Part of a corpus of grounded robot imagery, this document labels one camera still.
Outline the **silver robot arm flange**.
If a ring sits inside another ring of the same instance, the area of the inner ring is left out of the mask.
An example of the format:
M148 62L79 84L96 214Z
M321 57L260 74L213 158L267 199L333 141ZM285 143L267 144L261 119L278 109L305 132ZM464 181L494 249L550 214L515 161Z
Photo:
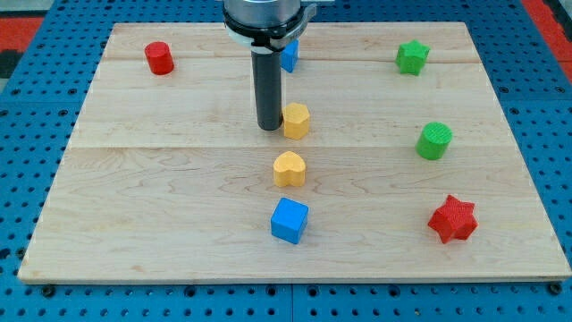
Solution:
M235 42L271 54L297 40L320 6L334 4L334 0L223 0L223 22Z

